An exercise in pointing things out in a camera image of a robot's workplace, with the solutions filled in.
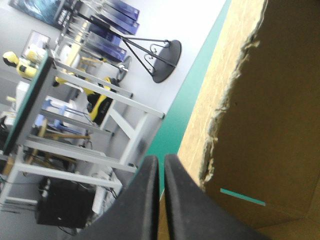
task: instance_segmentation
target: poster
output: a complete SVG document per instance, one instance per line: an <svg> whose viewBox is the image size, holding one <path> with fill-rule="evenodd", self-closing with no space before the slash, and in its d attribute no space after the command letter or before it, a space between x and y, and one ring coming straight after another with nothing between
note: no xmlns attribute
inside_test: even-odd
<svg viewBox="0 0 320 240"><path fill-rule="evenodd" d="M72 0L11 0L9 5L42 22L62 29L70 13L64 9Z"/></svg>

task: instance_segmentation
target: cardboard flap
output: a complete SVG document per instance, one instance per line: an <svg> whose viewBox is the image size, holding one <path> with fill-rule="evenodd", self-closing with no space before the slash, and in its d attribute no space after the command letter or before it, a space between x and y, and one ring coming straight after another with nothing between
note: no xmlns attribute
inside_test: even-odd
<svg viewBox="0 0 320 240"><path fill-rule="evenodd" d="M284 224L258 229L272 240L319 240L320 225L309 219L300 219Z"/></svg>
<svg viewBox="0 0 320 240"><path fill-rule="evenodd" d="M267 1L212 121L206 192L254 227L303 218L311 204L320 174L319 36L320 1Z"/></svg>

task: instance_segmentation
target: teal wall stripe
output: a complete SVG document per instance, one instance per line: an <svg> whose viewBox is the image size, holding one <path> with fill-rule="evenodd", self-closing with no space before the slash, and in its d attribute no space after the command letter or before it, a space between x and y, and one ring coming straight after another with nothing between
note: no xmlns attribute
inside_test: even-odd
<svg viewBox="0 0 320 240"><path fill-rule="evenodd" d="M254 204L258 204L258 205L261 205L261 206L266 206L266 203L264 201L260 201L260 200L257 200L255 198L252 198L252 197L249 197L249 196L246 196L246 195L234 192L234 191L230 191L230 190L221 188L220 192L223 193L223 194L227 194L227 195L230 195L232 197L238 198L238 199L242 199L242 200L254 203Z"/></svg>
<svg viewBox="0 0 320 240"><path fill-rule="evenodd" d="M208 37L186 76L168 114L153 139L146 155L159 158L160 193L164 190L164 158L166 154L178 153L191 113L204 81L212 54L225 22L231 0L226 0Z"/></svg>

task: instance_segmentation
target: yellow robot figure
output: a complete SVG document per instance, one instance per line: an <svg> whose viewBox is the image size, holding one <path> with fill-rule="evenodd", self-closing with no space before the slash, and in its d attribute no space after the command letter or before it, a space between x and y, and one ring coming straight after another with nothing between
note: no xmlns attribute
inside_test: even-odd
<svg viewBox="0 0 320 240"><path fill-rule="evenodd" d="M14 67L17 73L25 79L32 79L37 73L37 68L33 66L31 61L18 58L13 51L6 52L2 58L5 64Z"/></svg>
<svg viewBox="0 0 320 240"><path fill-rule="evenodd" d="M119 87L119 83L115 78L106 77L104 80ZM116 92L115 90L110 89L108 86L104 86L104 88L109 91ZM88 93L86 95L86 98L89 102L86 107L89 117L92 122L101 125L113 99L96 92Z"/></svg>

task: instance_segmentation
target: black box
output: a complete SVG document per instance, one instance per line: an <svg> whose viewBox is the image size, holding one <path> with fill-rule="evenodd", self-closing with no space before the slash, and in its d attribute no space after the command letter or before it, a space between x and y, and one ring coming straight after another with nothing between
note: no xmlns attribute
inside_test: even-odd
<svg viewBox="0 0 320 240"><path fill-rule="evenodd" d="M66 228L84 228L92 213L95 192L77 183L56 178L46 178L40 189L50 184L47 196L41 196L36 208L37 224Z"/></svg>

